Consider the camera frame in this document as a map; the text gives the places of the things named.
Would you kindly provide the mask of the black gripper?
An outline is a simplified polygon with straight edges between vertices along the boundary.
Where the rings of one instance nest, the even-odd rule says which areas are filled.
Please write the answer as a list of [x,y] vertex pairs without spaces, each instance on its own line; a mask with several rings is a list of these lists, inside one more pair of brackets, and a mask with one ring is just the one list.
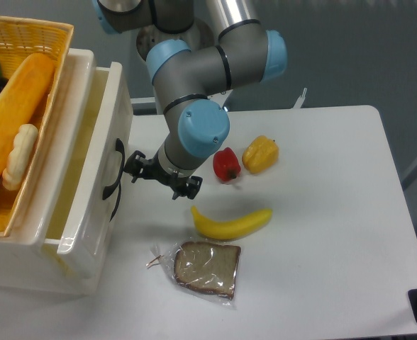
[[165,147],[160,147],[151,159],[147,159],[139,150],[134,151],[127,159],[123,171],[131,176],[132,183],[138,179],[151,179],[169,186],[174,192],[173,200],[179,197],[195,199],[203,183],[201,177],[189,176],[187,170],[173,164],[166,154]]

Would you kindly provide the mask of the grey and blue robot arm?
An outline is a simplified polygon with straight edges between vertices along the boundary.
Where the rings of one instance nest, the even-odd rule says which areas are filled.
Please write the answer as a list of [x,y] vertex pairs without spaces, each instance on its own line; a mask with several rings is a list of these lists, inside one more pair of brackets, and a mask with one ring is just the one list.
[[219,150],[230,130],[228,114],[212,95],[281,76],[288,60],[283,37],[263,28],[251,1],[208,1],[218,42],[200,50],[181,39],[195,25],[192,1],[93,5],[107,33],[153,26],[164,35],[145,61],[169,133],[154,157],[134,152],[123,170],[133,179],[170,187],[175,197],[195,198],[202,184],[195,171]]

